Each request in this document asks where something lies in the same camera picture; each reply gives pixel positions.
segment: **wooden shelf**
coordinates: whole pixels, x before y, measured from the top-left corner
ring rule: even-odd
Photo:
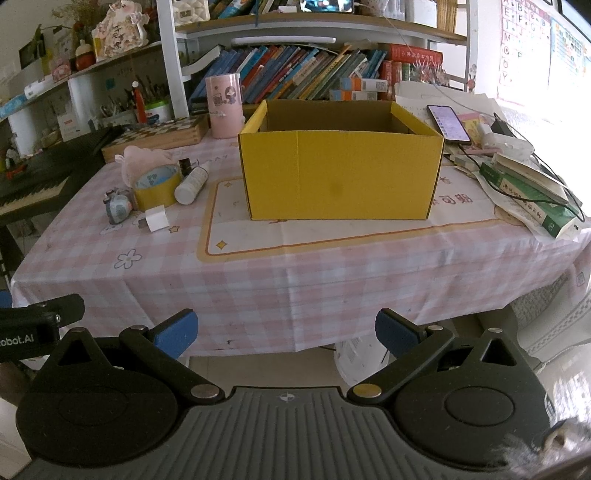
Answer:
[[[244,32],[248,30],[286,28],[286,27],[329,27],[353,30],[379,31],[409,37],[425,38],[441,43],[466,45],[466,37],[438,30],[427,25],[404,22],[384,17],[366,17],[344,13],[298,12],[293,14],[270,13],[260,15],[255,26],[254,15],[210,20],[177,28],[177,38],[200,38],[222,33]]]

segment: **pink cup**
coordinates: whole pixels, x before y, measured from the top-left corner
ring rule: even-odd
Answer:
[[[205,88],[213,137],[237,137],[244,127],[240,75],[228,73],[208,77]]]

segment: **phone screen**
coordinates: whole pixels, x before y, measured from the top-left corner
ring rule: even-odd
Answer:
[[[443,138],[450,142],[471,143],[470,137],[453,108],[446,105],[427,105]]]

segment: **chess board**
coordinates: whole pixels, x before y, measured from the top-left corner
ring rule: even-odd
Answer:
[[[173,120],[165,124],[151,125],[126,132],[102,149],[105,162],[115,160],[130,145],[140,148],[168,148],[196,145],[207,133],[209,121],[207,115]]]

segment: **flower print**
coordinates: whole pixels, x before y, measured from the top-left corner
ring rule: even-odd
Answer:
[[[138,260],[141,260],[141,259],[142,259],[142,256],[140,254],[135,253],[135,248],[132,248],[126,254],[119,254],[119,256],[117,257],[118,262],[115,263],[114,267],[115,268],[123,267],[124,269],[127,270],[128,268],[131,268],[131,266],[134,264],[134,262],[137,262]]]

